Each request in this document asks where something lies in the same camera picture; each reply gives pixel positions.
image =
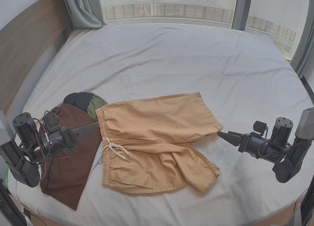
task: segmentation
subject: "mattress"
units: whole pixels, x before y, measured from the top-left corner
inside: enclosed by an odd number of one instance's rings
[[[229,130],[272,129],[277,117],[294,122],[311,100],[289,63],[262,35],[190,24],[125,24],[74,31],[24,107],[33,117],[59,106],[72,92],[92,92],[108,103],[200,91]],[[282,184],[273,164],[211,135],[192,143],[220,176],[205,192],[191,186],[130,195],[102,185],[95,164],[76,211],[9,175],[9,190],[30,211],[63,225],[251,225],[290,206],[313,175],[313,147],[300,172]]]

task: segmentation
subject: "headboard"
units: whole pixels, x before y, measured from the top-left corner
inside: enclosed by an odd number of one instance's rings
[[[0,110],[5,115],[27,74],[70,22],[63,0],[39,0],[0,30]]]

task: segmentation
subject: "wooden bed frame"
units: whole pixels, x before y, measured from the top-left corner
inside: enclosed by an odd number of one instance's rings
[[[63,0],[39,0],[0,30],[0,110],[5,115],[33,66],[70,23]]]

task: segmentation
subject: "wood panel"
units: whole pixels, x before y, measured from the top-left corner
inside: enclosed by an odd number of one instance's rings
[[[0,30],[0,110],[5,115],[33,65],[70,22],[63,0],[39,0]]]

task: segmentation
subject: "brown garment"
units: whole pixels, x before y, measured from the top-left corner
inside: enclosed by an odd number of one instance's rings
[[[222,130],[200,93],[112,103],[96,114],[103,146],[109,140],[132,157],[119,151],[128,162],[107,147],[103,185],[139,194],[190,184],[204,192],[217,179],[218,168],[186,143]],[[118,151],[118,146],[111,146]]]
[[[69,104],[55,107],[52,112],[57,114],[59,125],[68,128],[94,123],[86,112]],[[47,173],[40,182],[41,191],[76,210],[100,142],[100,130],[97,129],[76,143],[71,149],[71,157],[47,161]],[[69,151],[65,149],[54,158],[66,155],[69,155]]]

